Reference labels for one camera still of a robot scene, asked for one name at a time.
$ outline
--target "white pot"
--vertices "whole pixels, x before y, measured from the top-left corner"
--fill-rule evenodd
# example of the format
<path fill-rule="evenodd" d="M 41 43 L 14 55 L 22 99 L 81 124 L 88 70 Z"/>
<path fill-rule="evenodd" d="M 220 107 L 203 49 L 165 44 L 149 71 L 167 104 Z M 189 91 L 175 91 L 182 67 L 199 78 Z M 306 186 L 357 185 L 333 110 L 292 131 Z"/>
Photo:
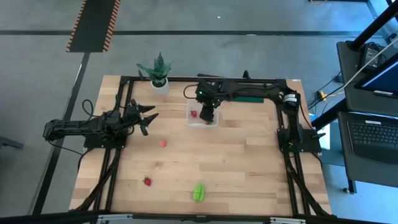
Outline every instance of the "white pot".
<path fill-rule="evenodd" d="M 156 87 L 152 82 L 150 82 L 150 85 L 152 85 L 152 88 L 159 95 L 166 95 L 169 92 L 169 81 L 167 78 L 166 78 L 166 84 L 162 87 Z"/>

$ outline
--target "green plant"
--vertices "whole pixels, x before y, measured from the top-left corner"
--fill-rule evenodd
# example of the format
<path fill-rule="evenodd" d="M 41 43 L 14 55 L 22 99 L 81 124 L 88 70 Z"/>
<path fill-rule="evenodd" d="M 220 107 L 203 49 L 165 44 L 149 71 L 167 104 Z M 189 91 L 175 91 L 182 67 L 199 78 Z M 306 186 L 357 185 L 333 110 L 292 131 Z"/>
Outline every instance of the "green plant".
<path fill-rule="evenodd" d="M 156 87 L 162 87 L 166 83 L 166 77 L 169 71 L 172 69 L 171 63 L 164 63 L 162 52 L 159 56 L 155 58 L 154 68 L 146 68 L 141 64 L 137 64 L 139 69 L 144 70 L 149 75 L 149 80 L 152 81 L 153 85 Z"/>

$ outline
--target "potted plant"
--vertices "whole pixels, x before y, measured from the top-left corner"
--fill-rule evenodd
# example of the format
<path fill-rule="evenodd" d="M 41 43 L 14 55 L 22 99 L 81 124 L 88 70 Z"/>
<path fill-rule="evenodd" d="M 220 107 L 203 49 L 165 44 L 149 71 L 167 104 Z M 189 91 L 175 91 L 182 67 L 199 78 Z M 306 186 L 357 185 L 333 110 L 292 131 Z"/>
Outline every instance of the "potted plant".
<path fill-rule="evenodd" d="M 155 58 L 154 68 L 146 68 L 141 64 L 137 66 L 148 73 L 148 79 L 150 84 L 154 88 L 155 92 L 159 95 L 166 95 L 169 92 L 169 81 L 167 80 L 167 74 L 171 68 L 171 63 L 164 63 L 162 52 Z"/>

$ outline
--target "black and orange hazard tape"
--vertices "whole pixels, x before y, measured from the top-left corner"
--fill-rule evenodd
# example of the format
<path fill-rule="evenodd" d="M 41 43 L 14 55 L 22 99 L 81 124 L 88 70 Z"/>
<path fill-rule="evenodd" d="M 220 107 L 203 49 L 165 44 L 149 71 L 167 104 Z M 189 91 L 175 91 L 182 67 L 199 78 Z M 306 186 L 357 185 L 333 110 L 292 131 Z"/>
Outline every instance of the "black and orange hazard tape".
<path fill-rule="evenodd" d="M 120 0 L 84 0 L 67 45 L 67 52 L 107 52 Z"/>

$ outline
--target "laptop keyboard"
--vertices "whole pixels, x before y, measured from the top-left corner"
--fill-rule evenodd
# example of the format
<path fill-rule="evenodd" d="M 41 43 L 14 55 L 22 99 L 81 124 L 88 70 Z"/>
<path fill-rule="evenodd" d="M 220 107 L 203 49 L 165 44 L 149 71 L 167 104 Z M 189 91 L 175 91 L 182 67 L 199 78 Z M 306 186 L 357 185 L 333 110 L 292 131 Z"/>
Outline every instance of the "laptop keyboard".
<path fill-rule="evenodd" d="M 398 149 L 398 126 L 349 121 L 353 144 Z"/>

